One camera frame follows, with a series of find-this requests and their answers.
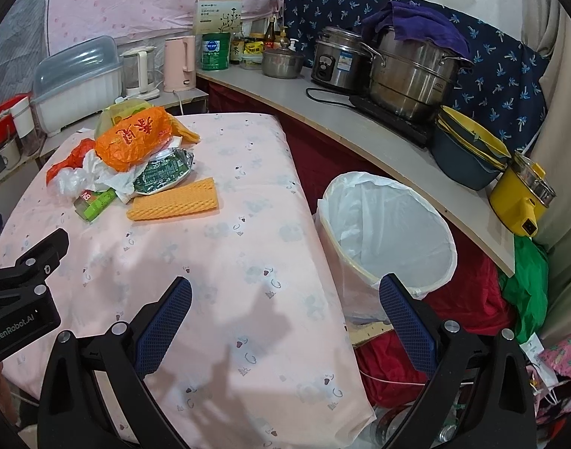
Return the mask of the dark sauce bottle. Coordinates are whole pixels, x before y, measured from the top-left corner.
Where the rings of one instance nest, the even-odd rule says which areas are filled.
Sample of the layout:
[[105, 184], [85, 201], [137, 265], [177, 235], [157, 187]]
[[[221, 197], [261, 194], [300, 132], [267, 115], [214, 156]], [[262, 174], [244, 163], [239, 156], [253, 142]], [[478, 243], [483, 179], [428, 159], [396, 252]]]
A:
[[269, 18], [267, 28], [264, 34], [264, 49], [273, 49], [275, 44], [275, 23], [276, 23], [276, 16], [272, 15]]

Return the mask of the orange foam net sleeve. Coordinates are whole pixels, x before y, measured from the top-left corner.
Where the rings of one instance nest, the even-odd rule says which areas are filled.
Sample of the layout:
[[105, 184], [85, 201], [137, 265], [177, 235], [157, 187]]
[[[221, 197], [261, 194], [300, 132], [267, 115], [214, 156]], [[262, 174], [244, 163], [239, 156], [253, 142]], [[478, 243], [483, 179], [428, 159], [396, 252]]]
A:
[[217, 189], [211, 177], [133, 200], [126, 216], [131, 221], [170, 219], [218, 208]]

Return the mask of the dark green foil wrapper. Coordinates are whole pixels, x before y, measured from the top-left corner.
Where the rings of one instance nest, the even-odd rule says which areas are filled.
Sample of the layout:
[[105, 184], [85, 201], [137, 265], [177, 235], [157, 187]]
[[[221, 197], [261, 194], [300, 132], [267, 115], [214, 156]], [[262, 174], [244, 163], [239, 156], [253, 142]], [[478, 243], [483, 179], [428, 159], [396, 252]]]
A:
[[137, 176], [134, 191], [138, 195], [149, 196], [171, 189], [189, 175], [193, 161], [194, 154], [182, 148], [170, 148], [160, 152]]

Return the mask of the white tissue bag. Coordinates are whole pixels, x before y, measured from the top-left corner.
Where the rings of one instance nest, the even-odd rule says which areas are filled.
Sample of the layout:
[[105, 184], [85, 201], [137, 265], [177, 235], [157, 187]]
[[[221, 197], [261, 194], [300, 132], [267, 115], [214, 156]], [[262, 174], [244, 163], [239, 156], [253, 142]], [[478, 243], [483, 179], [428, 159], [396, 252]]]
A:
[[147, 162], [118, 172], [104, 163], [96, 152], [86, 152], [83, 165], [76, 168], [64, 167], [48, 184], [47, 189], [56, 197], [75, 200], [86, 190], [100, 193], [114, 190], [117, 198], [127, 204], [136, 195], [135, 181], [144, 172]]

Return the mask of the orange plastic bag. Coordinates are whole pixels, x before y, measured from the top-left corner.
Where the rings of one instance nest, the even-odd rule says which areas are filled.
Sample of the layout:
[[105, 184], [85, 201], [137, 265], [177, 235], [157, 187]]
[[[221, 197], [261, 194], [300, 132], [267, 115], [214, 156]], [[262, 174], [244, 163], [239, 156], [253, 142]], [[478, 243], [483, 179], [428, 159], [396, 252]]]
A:
[[150, 107], [101, 134], [95, 151], [107, 166], [126, 172], [162, 149], [172, 137], [171, 116], [162, 107]]

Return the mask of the pink electric kettle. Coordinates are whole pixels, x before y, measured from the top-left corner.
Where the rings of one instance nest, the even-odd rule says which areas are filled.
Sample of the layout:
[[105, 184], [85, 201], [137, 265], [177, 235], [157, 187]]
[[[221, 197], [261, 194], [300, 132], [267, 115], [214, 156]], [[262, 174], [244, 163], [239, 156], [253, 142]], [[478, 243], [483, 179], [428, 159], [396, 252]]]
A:
[[171, 37], [165, 41], [164, 91], [185, 91], [195, 87], [195, 37]]

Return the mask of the green tea carton box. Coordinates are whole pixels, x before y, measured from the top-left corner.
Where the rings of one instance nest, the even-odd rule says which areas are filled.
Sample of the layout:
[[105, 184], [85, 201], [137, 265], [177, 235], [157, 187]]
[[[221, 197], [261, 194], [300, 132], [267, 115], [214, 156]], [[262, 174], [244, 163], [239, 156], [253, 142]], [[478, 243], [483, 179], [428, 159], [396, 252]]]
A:
[[116, 199], [112, 189], [94, 192], [84, 190], [73, 202], [74, 211], [83, 221], [92, 223]]

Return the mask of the green tin can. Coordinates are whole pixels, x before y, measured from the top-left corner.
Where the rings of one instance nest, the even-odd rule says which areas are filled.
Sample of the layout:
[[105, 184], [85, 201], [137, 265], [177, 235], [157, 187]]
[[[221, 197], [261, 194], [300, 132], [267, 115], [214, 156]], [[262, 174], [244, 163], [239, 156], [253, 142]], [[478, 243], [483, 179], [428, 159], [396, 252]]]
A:
[[203, 34], [201, 69], [204, 71], [227, 69], [230, 66], [230, 44], [230, 34]]

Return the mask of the green yellow snack bag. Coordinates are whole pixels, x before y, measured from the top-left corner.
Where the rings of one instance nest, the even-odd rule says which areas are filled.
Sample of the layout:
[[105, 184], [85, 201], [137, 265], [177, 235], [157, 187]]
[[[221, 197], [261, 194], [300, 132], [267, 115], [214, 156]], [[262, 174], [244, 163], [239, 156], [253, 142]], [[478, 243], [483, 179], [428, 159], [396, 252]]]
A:
[[146, 100], [137, 98], [112, 104], [101, 112], [93, 138], [98, 139], [122, 120], [149, 108], [150, 104]]

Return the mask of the green plastic bag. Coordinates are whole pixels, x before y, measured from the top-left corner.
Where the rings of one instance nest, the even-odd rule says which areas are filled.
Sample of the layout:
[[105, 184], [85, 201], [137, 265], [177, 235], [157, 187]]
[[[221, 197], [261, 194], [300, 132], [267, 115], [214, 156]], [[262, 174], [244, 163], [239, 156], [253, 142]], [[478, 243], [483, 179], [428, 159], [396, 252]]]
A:
[[549, 263], [543, 248], [528, 236], [515, 237], [515, 273], [498, 277], [502, 298], [516, 310], [513, 332], [526, 343], [543, 326], [548, 309]]

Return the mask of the beige cardboard box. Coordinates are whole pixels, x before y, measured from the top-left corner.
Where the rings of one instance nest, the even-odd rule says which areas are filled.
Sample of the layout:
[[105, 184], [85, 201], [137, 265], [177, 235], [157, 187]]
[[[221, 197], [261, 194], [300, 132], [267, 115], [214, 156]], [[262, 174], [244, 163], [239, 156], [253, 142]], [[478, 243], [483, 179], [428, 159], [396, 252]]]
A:
[[233, 34], [242, 28], [242, 0], [196, 0], [194, 34]]

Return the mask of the white glass electric kettle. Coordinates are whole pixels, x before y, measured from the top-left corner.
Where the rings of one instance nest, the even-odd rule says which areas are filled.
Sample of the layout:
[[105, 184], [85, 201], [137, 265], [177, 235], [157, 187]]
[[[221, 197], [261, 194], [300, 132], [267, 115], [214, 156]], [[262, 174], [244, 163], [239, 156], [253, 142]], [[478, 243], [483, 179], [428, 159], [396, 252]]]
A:
[[134, 47], [121, 54], [126, 98], [154, 100], [160, 96], [154, 68], [155, 56], [156, 48], [153, 46]]

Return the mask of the purple cloth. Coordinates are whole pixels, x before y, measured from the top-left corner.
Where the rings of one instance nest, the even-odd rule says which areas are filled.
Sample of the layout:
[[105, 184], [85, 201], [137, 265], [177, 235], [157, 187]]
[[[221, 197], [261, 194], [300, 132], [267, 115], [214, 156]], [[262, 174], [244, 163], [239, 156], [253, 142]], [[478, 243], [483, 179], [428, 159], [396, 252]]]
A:
[[468, 59], [470, 45], [440, 12], [402, 1], [390, 1], [361, 20], [360, 35], [367, 44], [378, 44], [392, 30], [395, 41], [431, 43]]

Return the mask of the red plastic bag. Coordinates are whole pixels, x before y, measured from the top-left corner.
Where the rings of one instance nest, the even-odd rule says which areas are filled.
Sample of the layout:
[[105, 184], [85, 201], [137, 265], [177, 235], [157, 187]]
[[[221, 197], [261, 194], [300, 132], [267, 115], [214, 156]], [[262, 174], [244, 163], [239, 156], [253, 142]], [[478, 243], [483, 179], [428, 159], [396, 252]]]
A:
[[53, 164], [46, 172], [46, 184], [51, 183], [51, 180], [59, 173], [63, 168], [79, 168], [83, 166], [83, 159], [86, 157], [86, 153], [90, 152], [95, 148], [95, 140], [91, 138], [84, 138], [79, 144], [71, 150], [69, 156], [62, 161]]

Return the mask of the white dish rack with lid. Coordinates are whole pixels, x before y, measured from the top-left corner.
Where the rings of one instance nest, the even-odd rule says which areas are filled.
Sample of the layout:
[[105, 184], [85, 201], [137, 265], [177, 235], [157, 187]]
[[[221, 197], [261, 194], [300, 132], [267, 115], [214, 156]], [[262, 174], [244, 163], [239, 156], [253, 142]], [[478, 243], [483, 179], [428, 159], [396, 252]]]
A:
[[55, 136], [111, 106], [122, 94], [122, 61], [113, 37], [101, 36], [44, 59], [36, 68], [32, 104], [43, 132]]

